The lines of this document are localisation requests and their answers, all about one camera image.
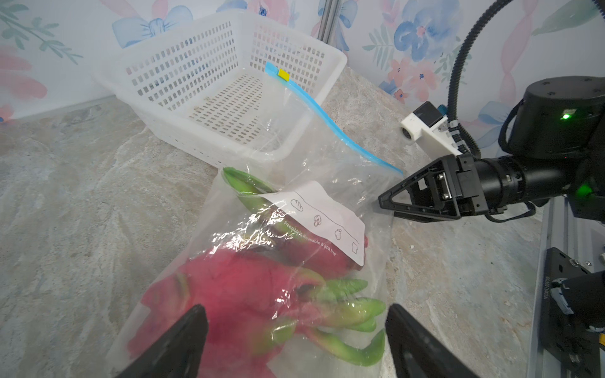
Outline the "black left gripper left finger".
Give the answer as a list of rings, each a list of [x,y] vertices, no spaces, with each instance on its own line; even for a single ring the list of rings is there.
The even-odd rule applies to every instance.
[[[118,376],[197,378],[208,330],[206,309],[193,306]]]

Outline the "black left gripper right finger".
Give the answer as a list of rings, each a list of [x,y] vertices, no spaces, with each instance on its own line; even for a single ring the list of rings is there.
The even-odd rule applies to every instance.
[[[385,329],[398,377],[477,377],[401,305],[390,305]]]

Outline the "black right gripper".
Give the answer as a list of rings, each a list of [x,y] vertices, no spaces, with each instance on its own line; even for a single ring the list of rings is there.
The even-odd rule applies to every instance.
[[[378,197],[381,209],[416,222],[495,216],[520,198],[520,160],[446,155]]]

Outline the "pink dragon fruit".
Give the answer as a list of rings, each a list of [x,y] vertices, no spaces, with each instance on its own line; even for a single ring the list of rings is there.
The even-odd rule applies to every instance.
[[[386,337],[376,319],[386,305],[360,297],[366,286],[221,248],[190,258],[147,289],[140,302],[149,313],[127,349],[140,357],[200,305],[209,325],[201,377],[269,377],[269,362],[295,335],[351,365],[372,366],[384,354]]]
[[[269,228],[267,237],[292,264],[311,269],[330,280],[362,269],[336,244],[313,234],[293,216],[264,198],[276,191],[266,182],[233,167],[223,168],[222,176],[237,193],[239,201]]]

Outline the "clear zip-top bag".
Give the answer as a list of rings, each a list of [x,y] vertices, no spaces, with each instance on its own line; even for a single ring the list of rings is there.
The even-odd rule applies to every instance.
[[[218,171],[187,247],[107,355],[120,377],[378,377],[402,173],[267,64],[269,142]]]

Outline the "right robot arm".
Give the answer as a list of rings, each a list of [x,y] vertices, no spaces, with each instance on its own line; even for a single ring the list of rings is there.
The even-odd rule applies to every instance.
[[[499,136],[506,156],[445,155],[379,196],[396,217],[431,223],[484,216],[512,204],[525,217],[564,195],[575,217],[604,220],[604,79],[556,77],[526,89]]]

